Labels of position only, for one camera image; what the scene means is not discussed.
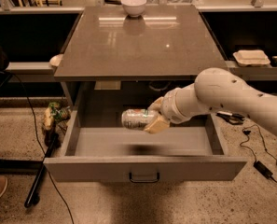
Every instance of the concrete floor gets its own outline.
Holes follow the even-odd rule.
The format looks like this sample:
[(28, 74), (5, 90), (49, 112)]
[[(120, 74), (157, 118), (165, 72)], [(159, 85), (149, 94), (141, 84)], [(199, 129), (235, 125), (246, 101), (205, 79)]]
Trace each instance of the concrete floor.
[[(87, 1), (69, 0), (73, 6), (84, 6)], [(38, 127), (48, 102), (54, 100), (58, 98), (31, 99)], [(247, 119), (243, 126), (232, 126), (222, 119), (219, 121), (229, 155), (248, 159), (233, 181), (139, 185), (55, 183), (71, 210), (74, 223), (277, 223), (277, 184), (257, 172), (251, 152), (239, 146), (245, 140), (242, 128), (251, 126), (253, 122)], [(269, 152), (277, 156), (277, 137), (265, 130), (262, 134)], [(248, 145), (277, 180), (275, 160), (265, 153), (255, 128), (250, 136)], [(38, 138), (43, 144), (40, 129)], [(0, 98), (0, 158), (43, 158), (35, 137), (34, 117), (25, 99)], [(40, 202), (31, 208), (25, 208), (24, 202), (35, 176), (6, 176), (8, 188), (0, 200), (0, 224), (73, 223), (48, 175), (40, 190)]]

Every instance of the gray countertop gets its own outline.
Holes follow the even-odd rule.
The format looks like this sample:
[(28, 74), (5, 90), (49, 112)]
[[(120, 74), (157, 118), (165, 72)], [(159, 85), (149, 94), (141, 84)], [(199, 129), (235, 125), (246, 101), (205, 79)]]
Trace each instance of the gray countertop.
[(194, 6), (86, 7), (55, 73), (58, 81), (188, 79), (226, 68)]

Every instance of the open drawer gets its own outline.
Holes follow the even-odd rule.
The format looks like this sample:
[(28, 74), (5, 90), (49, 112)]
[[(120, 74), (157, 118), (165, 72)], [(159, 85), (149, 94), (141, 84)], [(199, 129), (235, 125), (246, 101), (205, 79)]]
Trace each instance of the open drawer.
[(114, 91), (82, 82), (62, 147), (45, 166), (57, 181), (232, 180), (246, 158), (228, 156), (215, 115), (157, 134), (122, 127), (122, 111), (158, 97), (147, 82), (122, 82)]

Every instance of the black handle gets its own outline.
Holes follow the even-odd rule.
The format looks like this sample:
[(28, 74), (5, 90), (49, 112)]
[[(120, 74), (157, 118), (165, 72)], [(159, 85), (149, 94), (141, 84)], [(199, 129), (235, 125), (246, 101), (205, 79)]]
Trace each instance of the black handle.
[(134, 180), (132, 178), (132, 173), (129, 173), (129, 179), (132, 183), (157, 183), (159, 182), (159, 173), (157, 173), (156, 179), (150, 179), (150, 180)]

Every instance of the can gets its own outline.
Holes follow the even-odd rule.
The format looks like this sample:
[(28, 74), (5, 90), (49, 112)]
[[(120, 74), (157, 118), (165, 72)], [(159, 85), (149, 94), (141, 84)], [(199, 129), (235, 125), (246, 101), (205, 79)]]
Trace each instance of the can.
[(155, 110), (127, 109), (121, 115), (122, 126), (132, 130), (143, 130), (158, 114)]

